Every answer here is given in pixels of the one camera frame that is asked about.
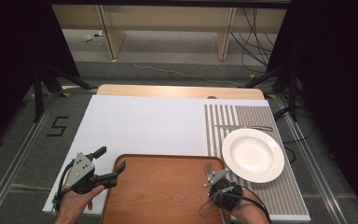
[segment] cabinet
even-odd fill
[[[218,58],[225,60],[230,33],[250,33],[252,8],[53,5],[62,29],[103,30],[111,59],[118,57],[126,31],[215,33]],[[257,32],[277,34],[286,9],[257,10]]]

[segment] fork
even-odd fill
[[[228,172],[229,172],[228,168],[220,171],[214,171],[212,164],[210,162],[206,163],[205,174],[206,177],[208,178],[208,182],[204,184],[205,188],[212,186],[215,182],[219,181]]]

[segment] human hand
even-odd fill
[[[248,189],[245,189],[242,196],[257,203],[260,200]],[[255,204],[245,200],[239,200],[237,206],[231,210],[230,214],[237,218],[242,224],[269,224],[266,214]]]
[[[60,203],[60,211],[56,224],[75,224],[82,215],[86,206],[92,210],[92,199],[104,190],[104,186],[100,185],[90,192],[78,194],[70,190],[63,194]]]

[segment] aluminum rail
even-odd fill
[[[39,134],[41,127],[45,123],[47,114],[58,96],[58,93],[54,93],[48,97],[48,100],[45,105],[45,112],[41,115],[38,122],[35,122],[31,127],[31,130],[28,132],[27,136],[22,142],[19,151],[13,159],[13,162],[10,164],[7,169],[7,172],[0,181],[0,206],[6,198],[7,193],[10,190],[11,184],[14,182],[15,178],[17,177],[17,174],[19,173],[22,165],[24,164],[25,159],[27,158],[27,155],[34,144],[34,141]]]
[[[286,108],[288,104],[285,102],[282,95],[278,95],[278,104],[280,108]],[[292,132],[292,135],[295,139],[304,139],[304,134],[301,132],[298,124],[294,122],[291,118],[285,117],[286,122]],[[319,190],[319,193],[324,200],[324,204],[330,214],[334,223],[343,224],[348,223],[347,219],[345,218],[341,206],[334,195],[334,192],[331,190],[330,186],[328,185],[323,172],[318,165],[318,162],[315,160],[310,147],[307,144],[307,140],[304,139],[302,141],[297,141],[298,148],[304,157],[304,161],[307,164],[307,167],[310,171],[310,174],[313,178],[313,181],[316,184],[316,187]]]

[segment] brown tray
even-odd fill
[[[126,161],[117,186],[108,191],[101,223],[223,223],[218,208],[207,203],[205,165],[224,168],[216,157],[121,155]]]

